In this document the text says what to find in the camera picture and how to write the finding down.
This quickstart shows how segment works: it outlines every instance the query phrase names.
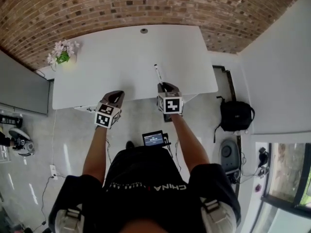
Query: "black backpack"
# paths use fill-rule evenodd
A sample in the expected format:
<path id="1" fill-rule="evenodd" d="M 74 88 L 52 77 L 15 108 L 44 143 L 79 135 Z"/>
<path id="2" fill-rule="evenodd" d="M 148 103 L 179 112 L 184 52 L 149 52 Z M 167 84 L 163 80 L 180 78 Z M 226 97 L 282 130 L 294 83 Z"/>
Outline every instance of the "black backpack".
<path id="1" fill-rule="evenodd" d="M 240 131 L 247 130 L 255 117 L 254 109 L 247 103 L 230 101 L 225 102 L 223 97 L 216 97 L 222 99 L 220 111 L 222 114 L 222 121 L 215 129 L 214 143 L 216 142 L 216 130 L 222 127 L 224 131 Z"/>

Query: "brick wall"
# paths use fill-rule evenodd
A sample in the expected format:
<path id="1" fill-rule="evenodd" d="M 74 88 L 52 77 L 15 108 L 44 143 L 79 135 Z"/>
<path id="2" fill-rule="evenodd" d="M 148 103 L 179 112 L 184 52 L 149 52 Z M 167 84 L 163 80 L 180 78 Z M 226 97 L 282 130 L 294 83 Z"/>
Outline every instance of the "brick wall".
<path id="1" fill-rule="evenodd" d="M 237 53 L 295 0 L 0 0 L 0 48 L 30 68 L 47 65 L 55 41 L 118 27 L 185 24 L 207 48 Z"/>

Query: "potted plant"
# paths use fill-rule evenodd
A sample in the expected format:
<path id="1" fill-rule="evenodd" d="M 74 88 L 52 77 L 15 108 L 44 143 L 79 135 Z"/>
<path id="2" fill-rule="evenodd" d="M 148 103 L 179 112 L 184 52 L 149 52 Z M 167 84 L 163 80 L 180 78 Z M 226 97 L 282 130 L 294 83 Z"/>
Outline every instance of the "potted plant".
<path id="1" fill-rule="evenodd" d="M 79 46 L 80 44 L 76 41 L 74 43 L 67 40 L 56 42 L 52 53 L 49 53 L 48 56 L 48 63 L 51 65 L 51 68 L 53 69 L 56 64 L 62 64 L 64 67 L 75 64 L 77 55 L 74 54 L 74 49 Z"/>

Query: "black t-shirt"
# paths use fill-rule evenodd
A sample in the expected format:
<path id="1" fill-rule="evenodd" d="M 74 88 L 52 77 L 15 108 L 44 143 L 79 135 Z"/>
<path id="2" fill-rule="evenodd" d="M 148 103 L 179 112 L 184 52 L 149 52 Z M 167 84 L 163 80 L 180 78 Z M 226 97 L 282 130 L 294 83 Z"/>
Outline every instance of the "black t-shirt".
<path id="1" fill-rule="evenodd" d="M 54 231 L 57 211 L 82 204 L 84 232 L 117 233 L 134 219 L 148 218 L 167 232 L 203 232 L 200 198 L 232 207 L 240 220 L 240 205 L 222 167 L 196 166 L 184 182 L 168 151 L 138 147 L 117 154 L 104 186 L 94 177 L 68 176 L 49 217 Z"/>

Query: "gray partition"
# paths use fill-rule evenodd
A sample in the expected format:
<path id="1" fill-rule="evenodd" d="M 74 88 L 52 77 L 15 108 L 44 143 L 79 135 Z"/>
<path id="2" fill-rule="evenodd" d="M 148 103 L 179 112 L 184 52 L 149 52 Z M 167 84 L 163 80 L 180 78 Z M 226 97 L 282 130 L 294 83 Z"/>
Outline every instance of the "gray partition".
<path id="1" fill-rule="evenodd" d="M 0 108 L 47 116 L 50 83 L 0 51 Z"/>

